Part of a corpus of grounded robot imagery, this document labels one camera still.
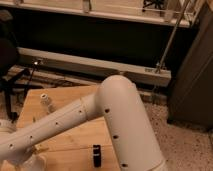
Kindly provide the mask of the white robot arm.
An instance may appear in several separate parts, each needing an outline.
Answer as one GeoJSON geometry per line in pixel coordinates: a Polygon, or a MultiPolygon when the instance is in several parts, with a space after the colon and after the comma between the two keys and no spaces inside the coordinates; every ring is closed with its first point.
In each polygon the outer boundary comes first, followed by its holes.
{"type": "Polygon", "coordinates": [[[16,124],[0,119],[0,171],[168,171],[136,85],[31,90],[16,124]]]}

